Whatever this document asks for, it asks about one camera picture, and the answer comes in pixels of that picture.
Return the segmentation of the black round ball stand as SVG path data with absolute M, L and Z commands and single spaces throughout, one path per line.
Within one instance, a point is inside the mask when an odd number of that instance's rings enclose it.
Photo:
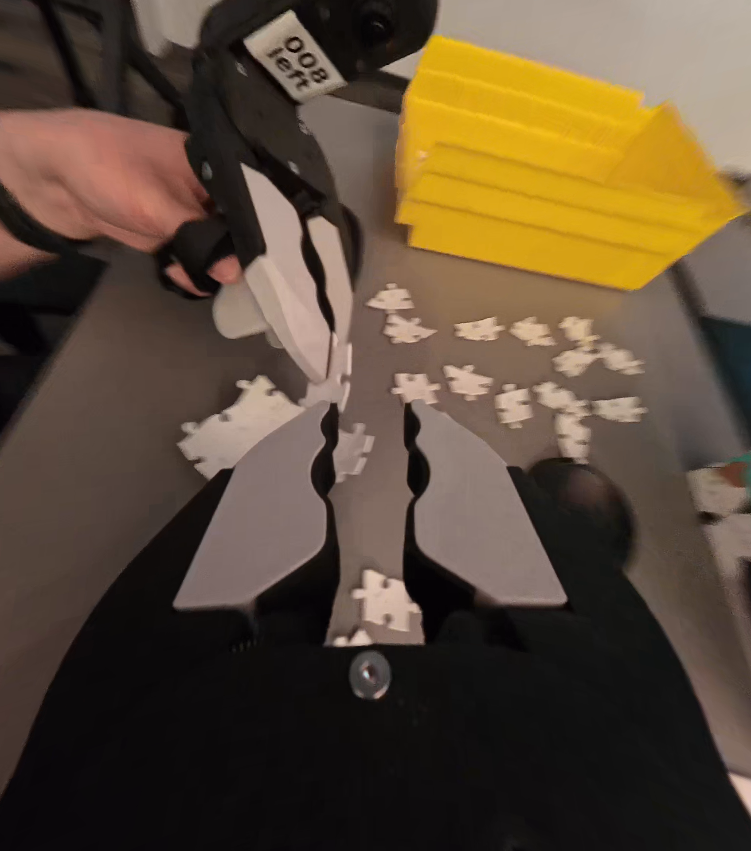
M 634 553 L 637 528 L 626 495 L 603 472 L 570 459 L 545 459 L 530 477 L 564 511 L 582 517 L 610 549 L 616 569 L 625 572 Z

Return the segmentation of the scattered loose puzzle pieces group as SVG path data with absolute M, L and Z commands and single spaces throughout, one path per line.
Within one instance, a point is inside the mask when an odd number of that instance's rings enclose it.
M 375 469 L 388 443 L 382 434 L 412 402 L 493 431 L 508 453 L 539 440 L 586 463 L 598 423 L 648 415 L 644 354 L 600 311 L 617 302 L 575 299 L 570 286 L 548 299 L 534 287 L 471 280 L 444 289 L 409 275 L 361 282 L 339 479 Z

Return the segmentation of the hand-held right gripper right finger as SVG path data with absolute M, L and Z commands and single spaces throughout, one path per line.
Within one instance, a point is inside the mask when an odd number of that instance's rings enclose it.
M 560 609 L 568 597 L 506 461 L 482 438 L 426 402 L 405 412 L 426 483 L 414 496 L 422 555 L 502 607 Z

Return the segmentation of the person's left hand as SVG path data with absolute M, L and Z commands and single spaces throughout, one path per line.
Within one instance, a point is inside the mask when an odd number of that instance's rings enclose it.
M 0 112 L 0 181 L 63 236 L 153 254 L 211 200 L 175 129 L 81 109 Z

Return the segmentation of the assembled white puzzle section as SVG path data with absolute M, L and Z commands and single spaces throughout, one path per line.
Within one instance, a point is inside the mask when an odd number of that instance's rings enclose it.
M 207 480 L 232 469 L 260 441 L 303 412 L 263 375 L 240 380 L 237 388 L 240 394 L 232 406 L 181 426 L 184 436 L 177 447 Z

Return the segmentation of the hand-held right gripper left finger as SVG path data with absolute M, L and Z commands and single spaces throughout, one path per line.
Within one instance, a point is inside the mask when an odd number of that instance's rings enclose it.
M 318 403 L 237 463 L 176 593 L 178 611 L 246 609 L 326 548 L 339 411 Z

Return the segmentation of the white puzzle piece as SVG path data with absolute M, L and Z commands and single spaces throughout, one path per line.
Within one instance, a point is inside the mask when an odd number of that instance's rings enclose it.
M 331 648 L 362 648 L 376 644 L 412 644 L 422 611 L 402 580 L 365 568 L 349 592 L 358 615 L 352 629 L 327 640 Z
M 351 376 L 352 344 L 347 340 L 340 340 L 337 334 L 333 333 L 327 378 L 318 384 L 309 383 L 298 404 L 303 409 L 309 409 L 319 402 L 328 402 L 335 404 L 342 414 L 351 393 Z

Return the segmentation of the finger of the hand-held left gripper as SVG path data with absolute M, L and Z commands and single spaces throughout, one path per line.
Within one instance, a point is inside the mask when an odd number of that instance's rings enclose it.
M 244 269 L 247 285 L 281 346 L 310 382 L 321 385 L 328 378 L 332 332 L 302 240 L 313 236 L 316 223 L 336 225 L 322 209 L 302 216 L 267 176 L 241 170 L 263 244 Z
M 331 310 L 332 322 L 326 318 L 318 301 L 317 272 L 306 268 L 304 284 L 304 325 L 307 346 L 328 346 L 329 331 L 339 342 L 348 340 L 352 323 L 352 273 L 342 245 L 340 230 L 322 215 L 311 215 L 304 223 L 304 233 L 316 254 L 322 273 L 323 293 Z

